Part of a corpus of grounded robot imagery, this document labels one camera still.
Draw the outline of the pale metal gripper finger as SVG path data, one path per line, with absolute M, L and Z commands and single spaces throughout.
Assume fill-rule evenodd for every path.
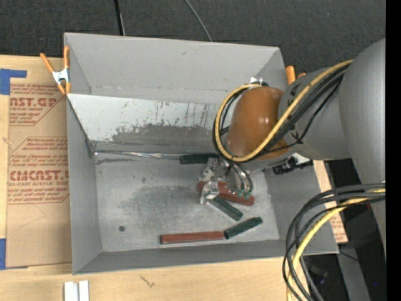
M 218 182 L 209 181 L 201 187 L 200 203 L 205 204 L 207 200 L 214 199 L 219 194 Z
M 220 162 L 218 158 L 208 158 L 206 167 L 204 168 L 199 180 L 205 182 L 217 181 L 219 178 L 217 175 L 219 163 Z

